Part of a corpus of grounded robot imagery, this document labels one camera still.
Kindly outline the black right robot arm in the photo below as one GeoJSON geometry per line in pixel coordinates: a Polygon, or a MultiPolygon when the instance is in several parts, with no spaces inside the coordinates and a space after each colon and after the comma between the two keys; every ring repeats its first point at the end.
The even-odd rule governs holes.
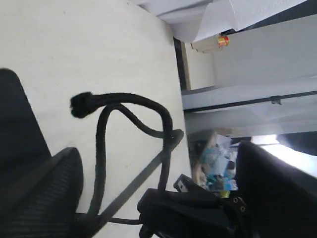
{"type": "Polygon", "coordinates": [[[149,188],[137,205],[141,238],[249,238],[246,205],[220,198],[181,175],[176,191],[149,188]]]}

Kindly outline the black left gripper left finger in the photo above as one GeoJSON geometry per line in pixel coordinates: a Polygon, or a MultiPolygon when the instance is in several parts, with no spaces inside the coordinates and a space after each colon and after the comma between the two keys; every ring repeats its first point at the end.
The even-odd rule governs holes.
{"type": "Polygon", "coordinates": [[[83,190],[79,151],[68,147],[0,190],[2,238],[70,238],[83,190]]]}

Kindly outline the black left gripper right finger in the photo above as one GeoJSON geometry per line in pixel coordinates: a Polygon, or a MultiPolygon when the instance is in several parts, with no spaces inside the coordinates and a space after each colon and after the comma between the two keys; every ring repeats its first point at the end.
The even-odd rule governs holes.
{"type": "Polygon", "coordinates": [[[317,236],[315,177],[251,142],[242,142],[238,147],[235,179],[256,237],[317,236]]]}

